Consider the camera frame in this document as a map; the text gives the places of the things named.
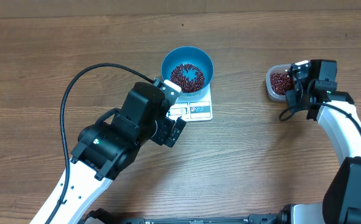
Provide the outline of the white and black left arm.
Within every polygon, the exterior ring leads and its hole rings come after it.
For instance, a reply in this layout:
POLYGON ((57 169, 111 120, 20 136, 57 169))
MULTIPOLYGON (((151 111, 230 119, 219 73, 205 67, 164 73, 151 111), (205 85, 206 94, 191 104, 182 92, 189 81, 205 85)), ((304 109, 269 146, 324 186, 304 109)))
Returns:
POLYGON ((166 116, 182 90, 169 80, 137 82, 123 106, 83 129, 70 167, 32 219, 33 223, 78 223, 90 205, 134 162, 147 141, 173 147, 185 121, 166 116))

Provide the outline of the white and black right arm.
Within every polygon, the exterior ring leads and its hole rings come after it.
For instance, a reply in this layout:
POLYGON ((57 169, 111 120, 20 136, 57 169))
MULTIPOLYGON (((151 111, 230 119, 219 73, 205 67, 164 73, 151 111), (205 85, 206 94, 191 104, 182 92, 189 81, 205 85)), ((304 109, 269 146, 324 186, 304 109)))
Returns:
POLYGON ((293 89, 286 92, 287 111, 306 110, 326 132, 340 162, 319 203, 295 204, 283 217, 287 223, 361 224, 361 121, 354 100, 337 90, 334 60, 305 60, 287 69, 293 89))

